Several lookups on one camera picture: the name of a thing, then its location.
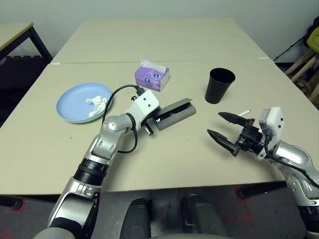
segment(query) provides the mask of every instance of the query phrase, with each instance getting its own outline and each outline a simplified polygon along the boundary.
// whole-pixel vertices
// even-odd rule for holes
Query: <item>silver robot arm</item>
[[[69,179],[55,204],[48,228],[34,239],[91,237],[102,182],[118,152],[121,137],[130,130],[136,135],[142,122],[159,106],[157,98],[147,90],[140,93],[123,114],[104,120],[100,133],[93,139],[76,173]]]
[[[229,122],[244,127],[235,144],[218,132],[207,130],[221,146],[236,156],[239,150],[256,154],[257,160],[267,159],[285,177],[305,223],[309,239],[319,239],[319,172],[310,155],[300,147],[280,140],[285,121],[280,107],[264,110],[259,124],[262,132],[253,126],[254,119],[245,119],[231,113],[219,113]]]

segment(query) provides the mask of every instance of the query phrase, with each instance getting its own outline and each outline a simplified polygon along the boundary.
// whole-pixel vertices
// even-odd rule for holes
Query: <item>light blue plate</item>
[[[72,123],[90,122],[103,115],[103,112],[94,117],[88,117],[89,112],[94,110],[94,105],[85,102],[85,99],[94,98],[96,96],[109,99],[111,94],[111,90],[100,83],[77,85],[66,91],[59,98],[56,103],[56,111],[63,119]]]

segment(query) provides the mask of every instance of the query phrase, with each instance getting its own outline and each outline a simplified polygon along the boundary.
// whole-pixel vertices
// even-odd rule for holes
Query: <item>tissue box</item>
[[[168,82],[168,78],[169,68],[166,68],[165,73],[160,73],[153,69],[141,66],[135,72],[136,84],[156,91],[162,91]]]

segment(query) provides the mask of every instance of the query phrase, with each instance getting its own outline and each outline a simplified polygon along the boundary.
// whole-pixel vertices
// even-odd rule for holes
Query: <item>tabletop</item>
[[[196,114],[158,131],[139,131],[137,149],[117,154],[103,184],[103,191],[128,191],[193,186],[213,186],[283,180],[281,173],[249,152],[233,157],[210,138],[212,129],[235,141],[242,127],[226,123],[218,112],[240,113],[258,119],[263,109],[282,107],[285,128],[282,140],[304,148],[319,169],[319,114],[290,79],[270,59],[219,55],[207,61],[160,62],[170,68],[170,80],[162,92],[154,92],[162,107],[183,98],[193,99]],[[59,97],[84,82],[100,82],[113,91],[133,84],[139,63],[83,63],[48,65],[0,128],[1,194],[59,194],[74,175],[101,119],[73,124],[56,111]],[[236,80],[220,103],[204,99],[212,68],[230,69]],[[114,98],[109,116],[131,105],[129,88]],[[121,150],[130,149],[128,133]]]
[[[267,55],[230,18],[89,20],[52,62],[212,60]]]
[[[32,22],[0,23],[0,51],[32,26]]]

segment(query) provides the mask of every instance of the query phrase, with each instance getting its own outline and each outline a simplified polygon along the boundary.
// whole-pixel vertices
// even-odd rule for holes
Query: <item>cigarette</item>
[[[246,110],[243,113],[238,114],[238,116],[244,116],[246,114],[248,114],[250,112],[250,110]]]

